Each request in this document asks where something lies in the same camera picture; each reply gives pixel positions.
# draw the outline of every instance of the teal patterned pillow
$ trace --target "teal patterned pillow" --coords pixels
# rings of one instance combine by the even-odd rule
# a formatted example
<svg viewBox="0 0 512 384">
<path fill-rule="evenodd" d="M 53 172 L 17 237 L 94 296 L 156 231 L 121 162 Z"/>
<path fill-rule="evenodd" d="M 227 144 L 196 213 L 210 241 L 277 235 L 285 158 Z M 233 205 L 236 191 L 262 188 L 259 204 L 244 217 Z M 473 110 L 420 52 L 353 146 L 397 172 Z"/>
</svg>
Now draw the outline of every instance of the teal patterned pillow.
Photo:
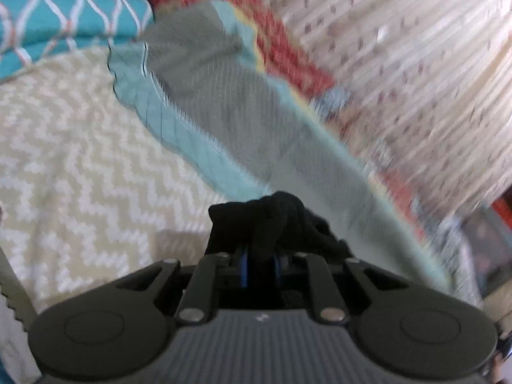
<svg viewBox="0 0 512 384">
<path fill-rule="evenodd" d="M 130 41 L 152 20 L 146 0 L 0 0 L 0 79 L 44 56 Z"/>
</svg>

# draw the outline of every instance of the gray ribbed surface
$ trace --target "gray ribbed surface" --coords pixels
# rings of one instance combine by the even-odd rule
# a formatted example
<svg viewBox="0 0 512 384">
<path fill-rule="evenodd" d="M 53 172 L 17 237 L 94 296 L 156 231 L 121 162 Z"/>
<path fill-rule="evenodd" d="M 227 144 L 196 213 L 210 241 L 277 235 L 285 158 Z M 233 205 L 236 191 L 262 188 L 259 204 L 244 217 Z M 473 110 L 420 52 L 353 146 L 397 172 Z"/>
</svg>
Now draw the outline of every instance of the gray ribbed surface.
<svg viewBox="0 0 512 384">
<path fill-rule="evenodd" d="M 388 384 L 417 382 L 368 361 L 348 332 L 311 321 L 303 310 L 221 311 L 183 328 L 152 365 L 110 384 Z M 44 378 L 40 384 L 71 381 Z M 478 375 L 450 383 L 479 383 Z"/>
</svg>

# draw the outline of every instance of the white wavy pattern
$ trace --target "white wavy pattern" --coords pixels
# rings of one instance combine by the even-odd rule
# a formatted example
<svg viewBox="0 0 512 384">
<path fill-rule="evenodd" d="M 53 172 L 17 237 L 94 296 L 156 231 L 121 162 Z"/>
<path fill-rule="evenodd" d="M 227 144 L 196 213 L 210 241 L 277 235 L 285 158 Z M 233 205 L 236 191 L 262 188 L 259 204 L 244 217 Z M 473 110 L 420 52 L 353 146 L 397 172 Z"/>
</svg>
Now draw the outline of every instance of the white wavy pattern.
<svg viewBox="0 0 512 384">
<path fill-rule="evenodd" d="M 0 242 L 37 310 L 162 258 L 196 262 L 224 201 L 117 102 L 107 52 L 0 87 Z"/>
<path fill-rule="evenodd" d="M 91 38 L 91 44 L 95 37 L 129 40 L 137 37 L 152 19 L 152 10 L 146 0 L 0 0 L 0 7 L 0 23 L 3 25 L 0 56 L 13 51 L 19 54 L 25 66 L 41 56 L 40 49 L 32 49 L 31 45 L 45 44 L 43 55 L 48 55 L 56 47 L 62 51 L 62 45 L 58 45 L 61 40 L 67 43 L 69 50 L 76 49 L 75 37 L 82 38 L 82 44 L 84 37 Z M 122 16 L 123 12 L 131 20 Z M 44 40 L 38 40 L 38 33 Z M 0 58 L 0 79 L 6 76 L 2 72 L 2 61 L 6 62 L 6 58 Z"/>
<path fill-rule="evenodd" d="M 512 0 L 266 0 L 433 210 L 512 184 Z"/>
</svg>

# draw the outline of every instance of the red patterned fabric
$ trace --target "red patterned fabric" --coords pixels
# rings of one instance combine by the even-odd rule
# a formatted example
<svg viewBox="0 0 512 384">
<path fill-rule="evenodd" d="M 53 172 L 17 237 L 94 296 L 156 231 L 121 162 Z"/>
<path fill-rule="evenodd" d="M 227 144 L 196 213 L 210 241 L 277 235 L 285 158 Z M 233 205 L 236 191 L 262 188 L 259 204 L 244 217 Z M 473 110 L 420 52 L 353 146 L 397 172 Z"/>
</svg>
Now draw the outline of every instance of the red patterned fabric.
<svg viewBox="0 0 512 384">
<path fill-rule="evenodd" d="M 414 228 L 416 237 L 420 241 L 426 239 L 425 232 L 421 228 L 418 218 L 411 211 L 411 204 L 415 197 L 415 192 L 407 185 L 402 175 L 396 169 L 382 170 L 379 173 L 382 184 L 387 188 L 388 194 L 405 220 Z"/>
<path fill-rule="evenodd" d="M 149 0 L 153 7 L 169 0 Z M 178 1 L 185 6 L 198 0 Z M 258 26 L 258 47 L 267 72 L 293 84 L 305 97 L 312 98 L 334 86 L 334 79 L 311 62 L 302 48 L 294 45 L 286 29 L 261 0 L 225 0 L 238 7 Z"/>
<path fill-rule="evenodd" d="M 512 229 L 512 210 L 508 207 L 506 200 L 502 197 L 496 199 L 492 204 L 492 208 L 498 215 L 500 215 L 500 218 L 503 220 L 503 222 L 507 224 L 510 229 Z"/>
</svg>

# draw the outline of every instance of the gray fabric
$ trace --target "gray fabric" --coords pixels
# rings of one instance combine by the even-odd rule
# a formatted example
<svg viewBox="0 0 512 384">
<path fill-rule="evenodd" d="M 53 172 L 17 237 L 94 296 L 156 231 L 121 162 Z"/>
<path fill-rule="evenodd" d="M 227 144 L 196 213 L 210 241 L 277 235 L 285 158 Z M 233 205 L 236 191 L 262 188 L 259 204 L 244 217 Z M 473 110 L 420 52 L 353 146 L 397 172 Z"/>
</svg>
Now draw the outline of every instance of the gray fabric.
<svg viewBox="0 0 512 384">
<path fill-rule="evenodd" d="M 224 32 L 207 1 L 160 17 L 141 39 L 169 99 L 253 175 L 301 198 L 357 256 L 447 290 L 442 270 L 373 194 L 355 160 L 240 63 L 242 41 Z"/>
</svg>

